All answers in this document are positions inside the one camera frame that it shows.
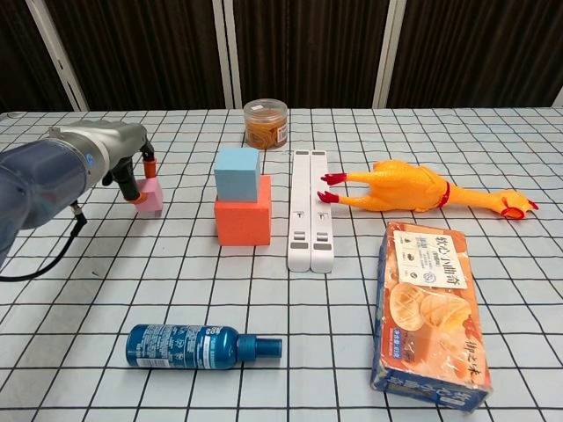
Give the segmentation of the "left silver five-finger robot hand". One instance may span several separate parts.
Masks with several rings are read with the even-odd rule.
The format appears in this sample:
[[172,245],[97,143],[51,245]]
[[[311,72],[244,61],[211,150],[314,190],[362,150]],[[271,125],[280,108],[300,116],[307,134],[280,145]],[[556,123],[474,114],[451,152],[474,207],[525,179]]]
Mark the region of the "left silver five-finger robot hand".
[[102,120],[102,142],[109,156],[109,170],[102,178],[102,185],[118,184],[123,198],[134,204],[147,203],[149,195],[136,182],[133,156],[143,156],[144,177],[148,181],[156,177],[157,161],[155,150],[148,139],[147,129],[140,123]]

